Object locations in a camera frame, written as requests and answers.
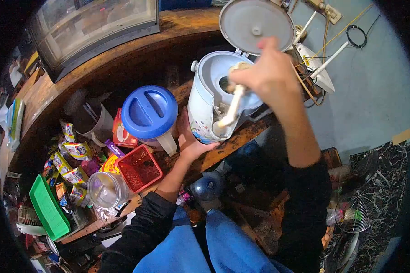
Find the wooden shelf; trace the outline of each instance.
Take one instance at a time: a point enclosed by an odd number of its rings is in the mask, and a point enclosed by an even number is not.
[[[210,33],[221,36],[219,13],[218,8],[163,11],[159,14],[159,33],[112,48],[83,63],[56,84],[53,84],[47,74],[41,76],[36,83],[30,78],[16,96],[26,105],[20,146],[16,152],[11,152],[6,146],[8,140],[4,139],[0,148],[2,180],[8,170],[19,172],[24,168],[26,162],[19,160],[22,157],[40,156],[37,154],[38,149],[34,151],[33,147],[42,147],[42,142],[46,140],[42,138],[45,135],[42,130],[47,127],[46,124],[52,124],[51,120],[57,119],[53,117],[54,111],[61,108],[76,89],[97,81],[107,73],[114,74],[113,70],[121,69],[124,63],[129,66],[138,64],[152,55],[152,52],[162,48],[191,40],[200,42],[209,37]]]

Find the black marble wall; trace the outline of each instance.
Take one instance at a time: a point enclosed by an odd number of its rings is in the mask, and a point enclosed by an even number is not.
[[[371,272],[377,263],[378,256],[386,249],[390,238],[397,236],[394,234],[394,227],[407,182],[409,147],[406,142],[398,145],[388,142],[372,150],[351,155],[352,167],[355,168],[361,159],[374,150],[377,150],[379,155],[379,168],[371,180],[361,188],[361,191],[373,193],[372,201],[378,206],[381,214],[377,220],[372,222],[371,227],[361,234],[364,239],[359,247],[357,258],[348,272]],[[342,231],[340,227],[336,227],[333,239],[321,257],[321,265],[331,255],[340,236],[343,236]]]

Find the hand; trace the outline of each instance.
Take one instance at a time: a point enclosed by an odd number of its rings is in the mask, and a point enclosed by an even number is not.
[[[291,57],[276,50],[277,44],[275,37],[263,38],[257,45],[263,50],[257,62],[229,76],[231,81],[251,88],[269,106],[280,101],[283,95],[301,97]]]
[[[204,152],[213,150],[220,143],[212,143],[212,144],[202,144],[200,143],[193,133],[191,132],[190,124],[188,122],[188,113],[186,108],[184,110],[177,121],[177,129],[179,132],[179,147],[180,147],[180,157],[192,163],[196,159],[199,158]]]

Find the black sleeve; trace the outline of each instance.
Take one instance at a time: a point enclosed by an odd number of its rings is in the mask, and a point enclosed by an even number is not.
[[[284,205],[282,236],[273,258],[295,273],[319,272],[331,196],[327,166],[321,159],[304,169],[288,167],[285,174],[290,198]]]
[[[176,205],[149,192],[136,208],[136,216],[125,226],[121,238],[103,254],[99,273],[132,272],[169,234]]]

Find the person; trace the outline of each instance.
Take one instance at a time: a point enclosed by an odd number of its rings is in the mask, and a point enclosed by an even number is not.
[[[175,204],[189,166],[219,144],[205,145],[191,133],[186,112],[178,123],[180,157],[148,193],[136,216],[102,254],[105,272],[318,272],[331,193],[325,162],[302,102],[290,57],[276,50],[277,39],[258,44],[262,55],[230,80],[251,88],[274,112],[285,134],[288,154],[285,203],[279,250],[267,257],[240,227],[219,210],[207,212],[205,240],[195,236],[186,212]]]

